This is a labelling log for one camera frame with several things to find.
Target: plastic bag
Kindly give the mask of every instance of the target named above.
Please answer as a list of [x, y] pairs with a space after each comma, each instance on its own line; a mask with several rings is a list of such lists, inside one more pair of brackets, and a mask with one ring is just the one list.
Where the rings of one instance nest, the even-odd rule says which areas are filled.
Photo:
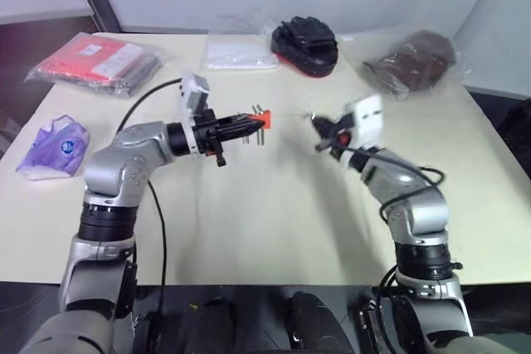
[[449, 39], [433, 31], [343, 36], [340, 48], [366, 81], [399, 100], [434, 89], [449, 75], [459, 75], [459, 52]]
[[165, 61], [163, 51], [154, 47], [82, 32], [34, 66], [26, 79], [71, 82], [128, 98]]
[[90, 135], [70, 116], [54, 119], [39, 129], [17, 172], [29, 180], [72, 177], [85, 156]]
[[211, 70], [257, 70], [278, 66], [270, 49], [276, 24], [258, 12], [218, 18], [208, 32], [203, 64]]

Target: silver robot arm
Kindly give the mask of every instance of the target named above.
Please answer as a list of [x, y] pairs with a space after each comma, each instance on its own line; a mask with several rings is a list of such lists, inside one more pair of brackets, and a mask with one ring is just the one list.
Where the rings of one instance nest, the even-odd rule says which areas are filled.
[[368, 190], [385, 204], [383, 216], [397, 257], [398, 294], [392, 307], [402, 349], [433, 354], [507, 352], [497, 343], [472, 337], [459, 279], [453, 272], [461, 266], [451, 263], [448, 250], [445, 198], [422, 178], [418, 167], [379, 147], [380, 98], [347, 105], [336, 121], [314, 115], [312, 124], [321, 137], [316, 149], [329, 150], [344, 167], [360, 172]]
[[207, 107], [207, 82], [183, 78], [183, 119], [153, 122], [117, 133], [85, 165], [80, 226], [61, 283], [61, 312], [48, 319], [21, 354], [111, 354], [113, 327], [128, 315], [136, 293], [134, 223], [149, 176], [174, 157], [215, 155], [222, 142], [258, 131], [263, 122], [238, 114], [217, 119]]

